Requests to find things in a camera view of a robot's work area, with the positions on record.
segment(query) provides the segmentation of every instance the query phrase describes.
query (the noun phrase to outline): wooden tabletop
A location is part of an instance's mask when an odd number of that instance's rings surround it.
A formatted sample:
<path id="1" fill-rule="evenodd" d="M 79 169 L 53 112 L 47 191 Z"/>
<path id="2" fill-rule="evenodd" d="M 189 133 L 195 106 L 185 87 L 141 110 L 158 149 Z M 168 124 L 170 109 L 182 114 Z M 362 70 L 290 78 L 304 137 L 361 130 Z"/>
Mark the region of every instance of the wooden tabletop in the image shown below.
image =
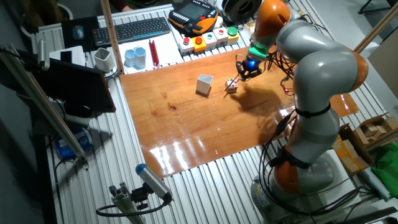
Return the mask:
<path id="1" fill-rule="evenodd" d="M 293 110 L 293 96 L 280 86 L 285 74 L 275 65 L 226 95 L 226 79 L 237 74 L 235 55 L 246 51 L 121 75 L 145 162 L 159 177 L 265 143 Z M 196 92 L 202 74 L 214 76 L 208 95 Z M 359 110 L 348 94 L 334 96 L 331 106 L 339 117 Z"/>

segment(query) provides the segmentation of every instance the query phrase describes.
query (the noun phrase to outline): metal pole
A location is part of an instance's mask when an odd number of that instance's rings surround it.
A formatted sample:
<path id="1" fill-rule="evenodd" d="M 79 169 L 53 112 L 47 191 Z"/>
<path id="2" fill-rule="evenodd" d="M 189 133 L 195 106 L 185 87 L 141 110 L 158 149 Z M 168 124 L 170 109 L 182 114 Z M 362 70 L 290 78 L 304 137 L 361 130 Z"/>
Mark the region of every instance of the metal pole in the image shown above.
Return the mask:
<path id="1" fill-rule="evenodd" d="M 17 50 L 11 45 L 7 44 L 6 49 L 14 54 L 18 54 Z M 7 68 L 15 76 L 18 82 L 25 89 L 27 94 L 32 98 L 34 103 L 39 107 L 44 116 L 50 121 L 51 125 L 61 135 L 63 140 L 68 144 L 71 150 L 75 153 L 77 158 L 81 160 L 83 165 L 87 165 L 87 157 L 80 144 L 69 130 L 68 126 L 63 122 L 61 116 L 57 113 L 55 108 L 49 102 L 43 89 L 37 83 L 32 73 L 27 72 L 21 63 L 20 59 L 1 52 L 0 59 L 6 64 Z"/>
<path id="2" fill-rule="evenodd" d="M 373 30 L 356 46 L 354 51 L 360 54 L 365 47 L 390 23 L 390 21 L 398 14 L 398 3 L 391 8 L 384 18 L 373 28 Z"/>

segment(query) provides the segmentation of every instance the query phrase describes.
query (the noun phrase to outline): green cloth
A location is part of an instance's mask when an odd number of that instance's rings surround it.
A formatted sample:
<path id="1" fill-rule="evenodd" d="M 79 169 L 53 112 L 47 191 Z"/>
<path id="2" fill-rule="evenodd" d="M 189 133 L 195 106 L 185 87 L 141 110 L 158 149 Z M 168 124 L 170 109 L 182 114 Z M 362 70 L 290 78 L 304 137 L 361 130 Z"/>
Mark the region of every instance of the green cloth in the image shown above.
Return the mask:
<path id="1" fill-rule="evenodd" d="M 374 174 L 383 182 L 391 196 L 398 198 L 398 143 L 380 147 Z"/>

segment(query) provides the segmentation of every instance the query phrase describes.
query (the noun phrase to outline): black screen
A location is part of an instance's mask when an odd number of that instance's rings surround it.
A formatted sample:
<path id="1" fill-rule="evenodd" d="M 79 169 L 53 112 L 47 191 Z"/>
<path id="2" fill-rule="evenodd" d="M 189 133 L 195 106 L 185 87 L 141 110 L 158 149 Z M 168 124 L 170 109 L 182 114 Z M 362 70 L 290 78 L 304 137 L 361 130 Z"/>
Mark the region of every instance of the black screen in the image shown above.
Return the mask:
<path id="1" fill-rule="evenodd" d="M 72 51 L 61 52 L 61 61 L 72 63 Z"/>
<path id="2" fill-rule="evenodd" d="M 198 19 L 200 16 L 204 15 L 207 9 L 195 5 L 194 3 L 189 3 L 180 10 L 180 13 L 187 16 L 193 20 Z"/>

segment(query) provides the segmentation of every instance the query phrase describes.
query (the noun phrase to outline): computer mouse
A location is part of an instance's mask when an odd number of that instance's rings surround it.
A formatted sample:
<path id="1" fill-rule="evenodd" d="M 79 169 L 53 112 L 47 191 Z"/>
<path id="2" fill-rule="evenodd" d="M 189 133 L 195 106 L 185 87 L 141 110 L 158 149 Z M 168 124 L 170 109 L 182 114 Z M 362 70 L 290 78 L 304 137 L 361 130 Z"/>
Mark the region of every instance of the computer mouse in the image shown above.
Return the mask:
<path id="1" fill-rule="evenodd" d="M 81 40 L 85 38 L 83 27 L 81 25 L 74 26 L 72 30 L 72 36 L 75 40 Z"/>

